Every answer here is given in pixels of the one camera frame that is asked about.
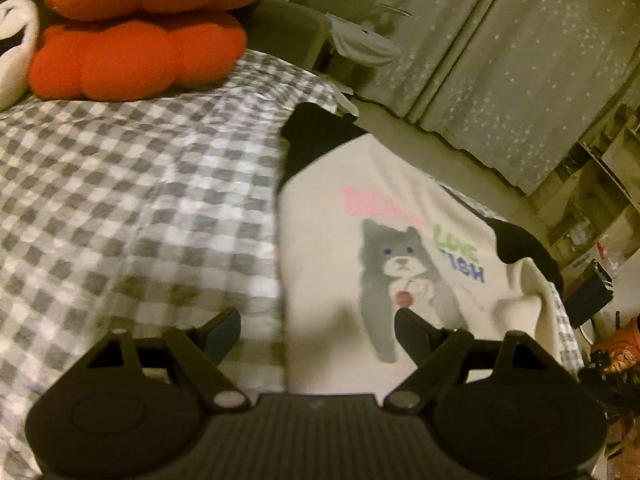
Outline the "cream sweatshirt with bear print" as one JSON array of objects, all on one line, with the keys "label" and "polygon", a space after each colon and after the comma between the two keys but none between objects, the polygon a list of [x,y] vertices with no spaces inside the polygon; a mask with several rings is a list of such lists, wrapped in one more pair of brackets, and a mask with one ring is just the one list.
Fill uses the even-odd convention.
[{"label": "cream sweatshirt with bear print", "polygon": [[414,367],[394,329],[403,310],[480,339],[521,330],[561,354],[560,271],[526,229],[316,104],[296,106],[281,133],[288,390],[386,396]]}]

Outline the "grey white checkered blanket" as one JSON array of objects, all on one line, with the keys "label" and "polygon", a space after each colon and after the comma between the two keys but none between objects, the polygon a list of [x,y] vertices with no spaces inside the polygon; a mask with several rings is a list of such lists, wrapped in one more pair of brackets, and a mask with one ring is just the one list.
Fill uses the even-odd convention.
[{"label": "grey white checkered blanket", "polygon": [[[246,52],[219,87],[125,103],[29,99],[1,116],[1,474],[6,479],[544,479],[577,474],[592,410],[384,408],[288,390],[282,128],[326,85]],[[219,369],[247,410],[109,410],[87,365],[237,310]]]}]

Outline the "wooden shelf rack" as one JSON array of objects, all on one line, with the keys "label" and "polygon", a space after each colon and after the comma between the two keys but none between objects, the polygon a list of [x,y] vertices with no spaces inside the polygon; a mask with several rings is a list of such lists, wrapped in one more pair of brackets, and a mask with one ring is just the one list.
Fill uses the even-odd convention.
[{"label": "wooden shelf rack", "polygon": [[530,198],[566,284],[597,262],[616,274],[639,251],[639,110],[621,105]]}]

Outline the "grey star pattern curtain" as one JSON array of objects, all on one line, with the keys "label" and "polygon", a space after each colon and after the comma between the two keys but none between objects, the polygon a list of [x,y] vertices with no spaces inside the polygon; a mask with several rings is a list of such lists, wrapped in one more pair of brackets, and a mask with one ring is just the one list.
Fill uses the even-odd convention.
[{"label": "grey star pattern curtain", "polygon": [[639,96],[639,0],[383,0],[399,58],[357,96],[439,133],[525,194]]}]

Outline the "lower red flower cushion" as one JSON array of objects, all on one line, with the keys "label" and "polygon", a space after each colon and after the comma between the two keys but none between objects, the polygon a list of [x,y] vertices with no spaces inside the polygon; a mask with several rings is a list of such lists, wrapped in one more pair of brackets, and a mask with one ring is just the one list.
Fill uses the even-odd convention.
[{"label": "lower red flower cushion", "polygon": [[66,22],[43,32],[28,80],[43,100],[144,100],[224,79],[246,47],[243,26],[228,13]]}]

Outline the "dark green sofa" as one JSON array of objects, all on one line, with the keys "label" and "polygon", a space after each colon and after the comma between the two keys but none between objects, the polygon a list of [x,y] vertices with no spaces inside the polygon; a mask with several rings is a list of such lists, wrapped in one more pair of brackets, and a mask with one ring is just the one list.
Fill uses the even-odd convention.
[{"label": "dark green sofa", "polygon": [[232,12],[244,27],[247,47],[313,70],[331,24],[316,10],[285,0],[259,0]]}]

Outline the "grey white office chair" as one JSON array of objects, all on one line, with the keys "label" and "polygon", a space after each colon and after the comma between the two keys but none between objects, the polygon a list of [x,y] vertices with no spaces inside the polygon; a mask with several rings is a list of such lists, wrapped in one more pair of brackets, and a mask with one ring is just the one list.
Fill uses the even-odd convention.
[{"label": "grey white office chair", "polygon": [[381,68],[400,57],[400,47],[386,32],[378,32],[383,18],[411,18],[412,14],[381,0],[285,0],[298,3],[325,16],[329,32],[314,72],[334,89],[342,112],[357,118],[359,110],[352,102],[354,90],[330,74],[334,58],[342,58],[351,66]]}]

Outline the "white fluffy earmuffs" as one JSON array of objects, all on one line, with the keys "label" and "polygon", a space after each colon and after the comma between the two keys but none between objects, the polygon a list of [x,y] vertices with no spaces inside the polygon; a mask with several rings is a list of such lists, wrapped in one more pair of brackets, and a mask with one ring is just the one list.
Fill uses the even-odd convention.
[{"label": "white fluffy earmuffs", "polygon": [[38,9],[32,0],[1,3],[0,107],[13,106],[28,89],[28,73],[40,32]]}]

